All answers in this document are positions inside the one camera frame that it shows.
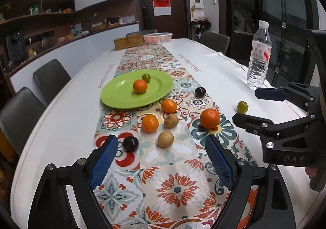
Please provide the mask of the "small orange tangerine back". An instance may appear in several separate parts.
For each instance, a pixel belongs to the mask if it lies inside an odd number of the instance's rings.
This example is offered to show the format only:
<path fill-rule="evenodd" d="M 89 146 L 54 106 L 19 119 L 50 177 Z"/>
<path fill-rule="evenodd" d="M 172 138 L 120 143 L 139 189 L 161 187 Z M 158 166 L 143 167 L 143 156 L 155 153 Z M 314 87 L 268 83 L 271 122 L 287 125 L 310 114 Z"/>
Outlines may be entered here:
<path fill-rule="evenodd" d="M 162 110 L 167 114 L 173 114 L 177 110 L 177 104 L 171 99 L 165 99 L 161 103 Z"/>

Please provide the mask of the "dark chair right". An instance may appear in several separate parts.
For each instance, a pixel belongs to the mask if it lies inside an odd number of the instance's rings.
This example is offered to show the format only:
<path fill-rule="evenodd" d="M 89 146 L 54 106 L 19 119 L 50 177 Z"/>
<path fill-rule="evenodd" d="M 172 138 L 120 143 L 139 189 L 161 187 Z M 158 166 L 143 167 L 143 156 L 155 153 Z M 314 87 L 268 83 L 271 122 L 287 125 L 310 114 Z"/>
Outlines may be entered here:
<path fill-rule="evenodd" d="M 216 51 L 226 54 L 230 38 L 219 33 L 205 31 L 199 38 L 199 43 L 205 45 L 206 47 Z"/>

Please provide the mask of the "green tomato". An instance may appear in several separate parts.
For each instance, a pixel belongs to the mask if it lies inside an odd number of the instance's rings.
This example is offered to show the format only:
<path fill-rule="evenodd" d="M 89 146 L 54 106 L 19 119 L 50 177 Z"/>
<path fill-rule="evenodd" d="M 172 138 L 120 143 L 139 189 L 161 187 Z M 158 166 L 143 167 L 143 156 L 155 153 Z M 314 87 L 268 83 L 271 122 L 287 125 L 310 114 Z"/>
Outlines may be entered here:
<path fill-rule="evenodd" d="M 145 73 L 142 75 L 142 79 L 146 82 L 149 83 L 151 81 L 151 76 L 148 73 Z"/>

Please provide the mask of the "red door poster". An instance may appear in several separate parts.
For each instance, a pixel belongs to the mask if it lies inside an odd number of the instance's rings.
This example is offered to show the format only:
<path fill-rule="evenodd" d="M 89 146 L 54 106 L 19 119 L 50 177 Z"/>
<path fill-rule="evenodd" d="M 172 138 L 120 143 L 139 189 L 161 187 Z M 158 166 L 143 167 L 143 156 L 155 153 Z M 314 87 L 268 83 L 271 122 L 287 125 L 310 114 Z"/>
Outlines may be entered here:
<path fill-rule="evenodd" d="M 152 6 L 154 10 L 154 16 L 170 16 L 171 0 L 152 0 Z"/>

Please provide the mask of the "tan longan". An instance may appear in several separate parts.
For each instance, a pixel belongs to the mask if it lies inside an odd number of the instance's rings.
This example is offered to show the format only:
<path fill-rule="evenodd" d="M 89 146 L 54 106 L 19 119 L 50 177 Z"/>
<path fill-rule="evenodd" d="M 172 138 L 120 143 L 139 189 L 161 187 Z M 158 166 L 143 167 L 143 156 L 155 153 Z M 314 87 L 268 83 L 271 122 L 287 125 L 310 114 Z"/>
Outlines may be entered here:
<path fill-rule="evenodd" d="M 168 148 L 174 142 L 174 135 L 170 131 L 163 131 L 157 138 L 157 144 L 161 148 Z"/>
<path fill-rule="evenodd" d="M 179 118 L 175 114 L 168 114 L 167 118 L 164 121 L 166 128 L 174 128 L 178 125 Z"/>

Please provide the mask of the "large dark plum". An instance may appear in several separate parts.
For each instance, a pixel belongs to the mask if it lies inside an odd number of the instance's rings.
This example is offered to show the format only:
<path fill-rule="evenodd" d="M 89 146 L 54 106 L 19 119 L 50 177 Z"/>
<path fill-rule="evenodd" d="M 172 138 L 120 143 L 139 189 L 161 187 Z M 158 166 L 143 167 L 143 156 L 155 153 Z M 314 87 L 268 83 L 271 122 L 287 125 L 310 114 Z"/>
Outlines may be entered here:
<path fill-rule="evenodd" d="M 123 148 L 126 152 L 136 152 L 139 147 L 139 140 L 134 136 L 127 136 L 123 140 Z"/>

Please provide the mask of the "small green grape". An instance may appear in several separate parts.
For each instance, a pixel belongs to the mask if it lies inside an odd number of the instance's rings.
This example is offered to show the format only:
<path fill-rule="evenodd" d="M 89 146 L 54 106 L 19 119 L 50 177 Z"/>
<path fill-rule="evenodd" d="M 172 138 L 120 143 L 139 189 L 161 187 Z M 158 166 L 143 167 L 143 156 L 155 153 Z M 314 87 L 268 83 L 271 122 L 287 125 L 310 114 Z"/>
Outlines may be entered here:
<path fill-rule="evenodd" d="M 248 109 L 248 104 L 245 101 L 239 101 L 239 103 L 237 104 L 237 113 L 245 114 Z"/>

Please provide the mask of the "tan longan back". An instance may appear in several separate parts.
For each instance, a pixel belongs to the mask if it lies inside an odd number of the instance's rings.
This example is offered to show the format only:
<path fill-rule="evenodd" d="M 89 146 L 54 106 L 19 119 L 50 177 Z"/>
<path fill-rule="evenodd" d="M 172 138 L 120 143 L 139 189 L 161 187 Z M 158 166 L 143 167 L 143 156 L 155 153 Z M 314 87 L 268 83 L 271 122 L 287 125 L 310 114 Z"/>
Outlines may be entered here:
<path fill-rule="evenodd" d="M 164 121 L 166 128 L 174 128 L 178 125 L 179 118 L 175 114 L 168 114 L 167 118 Z"/>

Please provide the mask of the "dark chair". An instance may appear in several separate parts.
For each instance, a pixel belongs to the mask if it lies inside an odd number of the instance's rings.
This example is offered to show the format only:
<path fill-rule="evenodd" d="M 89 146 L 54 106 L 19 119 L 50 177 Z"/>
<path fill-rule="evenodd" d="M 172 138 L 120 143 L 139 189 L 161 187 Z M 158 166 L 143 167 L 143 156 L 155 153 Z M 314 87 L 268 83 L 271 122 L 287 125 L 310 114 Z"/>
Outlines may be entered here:
<path fill-rule="evenodd" d="M 33 73 L 46 102 L 49 104 L 71 80 L 70 75 L 57 60 L 51 60 Z"/>
<path fill-rule="evenodd" d="M 1 110 L 1 130 L 20 156 L 46 106 L 23 87 Z"/>
<path fill-rule="evenodd" d="M 216 51 L 226 54 L 230 38 L 219 33 L 205 31 L 199 38 L 199 43 L 205 45 L 206 47 Z"/>

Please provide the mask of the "black coffee machine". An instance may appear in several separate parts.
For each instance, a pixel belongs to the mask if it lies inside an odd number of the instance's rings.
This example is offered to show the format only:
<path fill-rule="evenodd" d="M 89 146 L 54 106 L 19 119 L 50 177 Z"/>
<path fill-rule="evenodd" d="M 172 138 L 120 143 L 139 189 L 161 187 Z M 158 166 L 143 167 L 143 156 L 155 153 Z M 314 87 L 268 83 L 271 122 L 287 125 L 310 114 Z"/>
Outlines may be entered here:
<path fill-rule="evenodd" d="M 27 57 L 24 37 L 21 32 L 15 32 L 6 37 L 7 51 L 10 61 L 22 61 Z"/>

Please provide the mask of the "dark chair table end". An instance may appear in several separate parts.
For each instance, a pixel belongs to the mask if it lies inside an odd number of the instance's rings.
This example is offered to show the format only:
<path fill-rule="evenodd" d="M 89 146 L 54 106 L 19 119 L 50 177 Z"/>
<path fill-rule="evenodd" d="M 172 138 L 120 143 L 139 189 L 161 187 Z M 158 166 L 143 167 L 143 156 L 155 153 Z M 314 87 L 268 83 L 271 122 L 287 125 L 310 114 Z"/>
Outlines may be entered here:
<path fill-rule="evenodd" d="M 128 34 L 126 34 L 126 36 L 127 37 L 136 36 L 136 35 L 145 36 L 145 35 L 149 35 L 149 34 L 153 34 L 153 33 L 157 33 L 157 30 L 156 29 L 150 29 L 150 30 L 136 31 L 136 32 L 128 33 Z"/>

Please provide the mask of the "dark chair near left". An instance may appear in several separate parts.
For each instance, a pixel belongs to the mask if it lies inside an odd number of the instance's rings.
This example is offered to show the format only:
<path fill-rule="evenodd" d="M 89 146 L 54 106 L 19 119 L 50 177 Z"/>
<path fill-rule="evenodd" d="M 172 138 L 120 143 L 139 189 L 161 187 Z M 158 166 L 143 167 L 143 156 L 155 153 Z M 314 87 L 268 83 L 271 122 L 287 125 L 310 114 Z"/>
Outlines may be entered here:
<path fill-rule="evenodd" d="M 46 106 L 23 87 L 1 110 L 1 130 L 20 156 Z"/>

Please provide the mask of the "tan longan front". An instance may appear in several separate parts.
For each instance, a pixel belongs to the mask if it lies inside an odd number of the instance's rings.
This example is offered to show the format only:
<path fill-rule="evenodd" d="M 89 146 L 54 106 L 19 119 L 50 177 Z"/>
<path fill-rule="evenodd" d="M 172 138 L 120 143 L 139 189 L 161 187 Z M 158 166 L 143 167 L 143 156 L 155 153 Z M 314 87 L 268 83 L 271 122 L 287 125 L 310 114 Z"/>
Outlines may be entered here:
<path fill-rule="evenodd" d="M 170 131 L 163 131 L 157 138 L 157 144 L 161 148 L 168 148 L 174 142 L 174 135 Z"/>

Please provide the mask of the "small dark plum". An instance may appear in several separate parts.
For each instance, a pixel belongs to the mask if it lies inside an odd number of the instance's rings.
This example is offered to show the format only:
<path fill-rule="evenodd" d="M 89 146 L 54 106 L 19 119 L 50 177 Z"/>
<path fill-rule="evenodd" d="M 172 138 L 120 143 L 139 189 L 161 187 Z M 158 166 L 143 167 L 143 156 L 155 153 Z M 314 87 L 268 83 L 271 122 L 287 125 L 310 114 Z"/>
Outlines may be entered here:
<path fill-rule="evenodd" d="M 195 97 L 203 98 L 206 95 L 206 89 L 204 87 L 198 87 L 195 89 Z"/>

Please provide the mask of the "woven basket box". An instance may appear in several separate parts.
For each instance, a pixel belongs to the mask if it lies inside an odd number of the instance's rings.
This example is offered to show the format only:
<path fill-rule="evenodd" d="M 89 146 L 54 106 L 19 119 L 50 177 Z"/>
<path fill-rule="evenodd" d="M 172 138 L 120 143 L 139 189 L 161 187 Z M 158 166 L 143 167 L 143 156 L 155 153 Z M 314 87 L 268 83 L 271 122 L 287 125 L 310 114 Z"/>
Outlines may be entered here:
<path fill-rule="evenodd" d="M 132 47 L 142 46 L 144 44 L 144 38 L 142 35 L 126 36 L 114 40 L 115 50 L 123 50 Z"/>

